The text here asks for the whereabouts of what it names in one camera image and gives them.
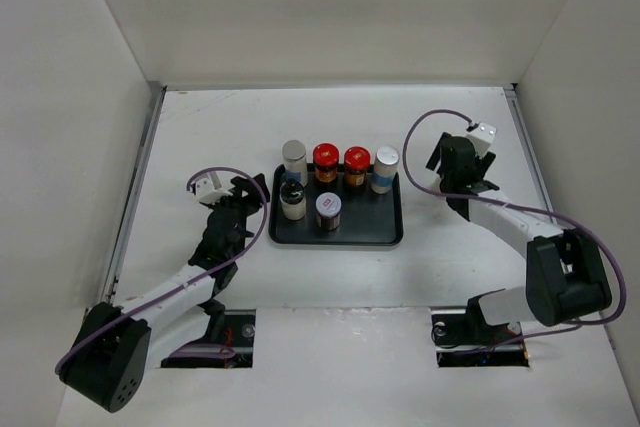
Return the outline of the black knob grinder bottle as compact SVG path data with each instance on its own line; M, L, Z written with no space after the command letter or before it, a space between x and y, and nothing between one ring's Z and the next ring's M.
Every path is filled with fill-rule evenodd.
M287 178L280 186L279 198L287 219L298 221L306 215L305 187L299 181Z

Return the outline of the silver lid blue label shaker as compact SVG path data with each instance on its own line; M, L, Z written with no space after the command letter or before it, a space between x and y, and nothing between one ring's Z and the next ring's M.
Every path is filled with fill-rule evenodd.
M282 147L285 177L294 179L303 187L308 183L306 147L299 140L289 140Z

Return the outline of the red lid sauce jar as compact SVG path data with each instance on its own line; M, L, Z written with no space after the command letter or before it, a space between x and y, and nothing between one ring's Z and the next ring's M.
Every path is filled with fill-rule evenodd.
M314 182L323 190L331 190L338 180L339 149L332 143L320 143L313 150Z
M366 185L371 156L367 149L353 146L344 154L344 183L352 191L362 190Z

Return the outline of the white lid blue label shaker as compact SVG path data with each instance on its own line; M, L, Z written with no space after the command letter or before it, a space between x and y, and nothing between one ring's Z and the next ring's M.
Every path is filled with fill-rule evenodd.
M391 188L397 173L399 153L392 146L382 146L376 151L371 174L371 189L376 194L386 194Z

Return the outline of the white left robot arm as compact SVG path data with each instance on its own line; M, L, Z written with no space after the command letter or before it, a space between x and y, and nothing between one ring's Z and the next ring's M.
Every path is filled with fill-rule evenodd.
M184 346L221 340L224 320L208 307L237 271L238 260L260 237L250 216L268 213L270 193L262 174L229 168L224 189L213 167L194 174L186 189L210 210L187 263L151 291L119 305L101 302L86 314L71 349L55 367L59 380L104 410L124 408L144 374L169 357L188 357Z

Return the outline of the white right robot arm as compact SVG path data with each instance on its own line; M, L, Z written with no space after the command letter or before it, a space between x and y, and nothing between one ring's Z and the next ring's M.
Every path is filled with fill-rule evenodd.
M471 135L443 134L426 167L437 173L448 207L505 242L525 261L523 285L479 294L457 315L436 315L458 345L506 339L520 321L553 327L608 308L612 294L596 242L583 231L562 229L507 208L508 198L485 179L495 156L478 152Z

